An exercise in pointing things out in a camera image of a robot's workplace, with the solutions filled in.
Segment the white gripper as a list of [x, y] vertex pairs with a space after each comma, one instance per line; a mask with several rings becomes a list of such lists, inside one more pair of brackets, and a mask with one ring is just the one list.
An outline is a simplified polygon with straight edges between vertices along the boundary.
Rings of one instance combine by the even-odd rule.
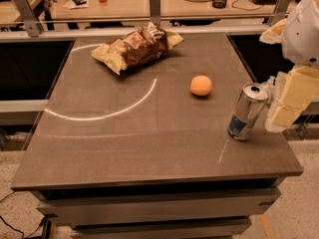
[[283, 56], [296, 65], [275, 79], [273, 102], [265, 128], [283, 132], [319, 94], [319, 5], [318, 0], [301, 0], [289, 16], [264, 31], [259, 41], [282, 44]]

